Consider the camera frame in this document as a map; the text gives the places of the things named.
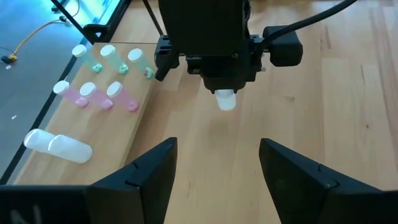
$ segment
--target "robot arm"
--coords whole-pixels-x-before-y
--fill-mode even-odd
[[[188,73],[203,78],[207,89],[233,90],[254,82],[261,71],[264,52],[276,67],[296,66],[301,62],[303,46],[295,30],[330,17],[356,0],[345,0],[313,17],[289,26],[269,26],[262,37],[248,29],[248,0],[159,0],[159,9],[168,35],[157,44],[156,79],[162,81],[178,57],[185,56]]]

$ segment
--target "black cable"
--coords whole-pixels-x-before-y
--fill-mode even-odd
[[[150,4],[148,2],[148,0],[143,0],[145,7],[147,8],[147,11],[149,13],[150,18],[152,19],[152,21],[154,22],[156,29],[159,33],[159,35],[163,35],[163,31],[162,28],[160,28],[159,23],[157,22],[156,16],[152,10],[152,8],[150,7]]]
[[[276,40],[278,37],[281,37],[285,34],[288,34],[289,32],[301,29],[303,27],[312,25],[316,22],[326,19],[327,17],[333,16],[334,14],[336,14],[336,13],[344,10],[348,6],[352,5],[356,1],[357,0],[344,0],[341,3],[331,7],[330,9],[325,10],[317,15],[306,18],[302,21],[295,22],[287,27],[281,28],[280,30],[272,33],[268,37],[265,37],[264,40],[262,40],[261,44],[264,48],[266,48],[268,44],[270,44],[273,40]]]
[[[11,52],[11,53],[14,53],[14,51],[13,51],[13,50],[11,50],[11,49],[8,49],[7,47],[1,47],[1,46],[0,46],[0,49],[4,49],[4,50],[7,50],[7,51],[9,51],[9,52]]]
[[[248,23],[250,19],[250,14],[252,12],[252,8],[250,6],[250,1],[249,0],[243,0],[243,11],[244,11],[244,21]]]

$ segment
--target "clear plastic cup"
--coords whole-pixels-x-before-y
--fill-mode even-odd
[[[79,44],[73,48],[72,54],[83,61],[83,64],[89,67],[95,73],[102,71],[102,64],[100,64],[94,55],[87,51],[86,46]]]
[[[113,47],[113,45],[105,45],[101,49],[100,53],[102,57],[104,57],[120,74],[125,74],[129,70],[129,67],[116,52],[116,49]]]
[[[106,90],[106,94],[114,99],[115,102],[120,103],[130,112],[135,112],[138,110],[138,102],[134,100],[130,94],[125,90],[121,83],[114,82],[110,84]]]

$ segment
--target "gray floor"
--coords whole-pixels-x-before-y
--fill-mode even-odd
[[[81,9],[75,19],[82,25],[100,16],[103,0],[80,0]],[[57,19],[50,9],[50,0],[0,0],[0,47],[14,50],[34,29]],[[70,0],[67,10],[74,14],[77,1]],[[0,62],[0,176],[3,175],[24,136],[71,59],[71,51],[83,36],[72,25],[50,24],[38,31],[18,51],[18,60],[10,69]],[[0,49],[0,56],[9,55]],[[80,64],[77,63],[67,80],[72,80]],[[59,99],[56,99],[41,124],[44,128]]]

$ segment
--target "wooden table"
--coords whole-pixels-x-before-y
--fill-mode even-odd
[[[113,44],[129,65],[127,75],[120,75],[100,57],[104,44],[95,44],[92,53],[104,69],[94,74],[82,66],[72,85],[79,89],[86,82],[93,82],[105,90],[114,81],[121,82],[139,102],[139,110],[130,113],[117,103],[109,111],[89,104],[81,109],[62,100],[46,130],[64,134],[89,144],[93,148],[91,159],[84,164],[69,162],[49,154],[33,152],[20,172],[15,184],[92,184],[118,170],[125,163],[130,146],[152,90],[154,81],[147,80],[127,59],[130,50],[140,48],[154,65],[155,44]]]

